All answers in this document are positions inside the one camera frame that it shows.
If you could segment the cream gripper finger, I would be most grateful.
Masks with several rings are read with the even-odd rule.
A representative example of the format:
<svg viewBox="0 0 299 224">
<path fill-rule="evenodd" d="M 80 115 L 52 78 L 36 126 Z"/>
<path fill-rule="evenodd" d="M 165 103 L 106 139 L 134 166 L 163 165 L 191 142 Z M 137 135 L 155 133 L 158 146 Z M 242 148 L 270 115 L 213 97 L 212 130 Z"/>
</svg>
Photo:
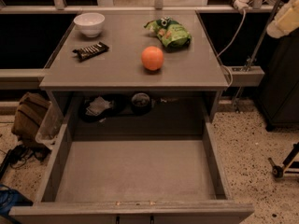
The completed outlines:
<svg viewBox="0 0 299 224">
<path fill-rule="evenodd" d="M 299 0 L 294 1 L 291 6 L 276 16 L 266 28 L 266 32 L 273 38 L 281 38 L 289 35 L 299 27 Z"/>
</svg>

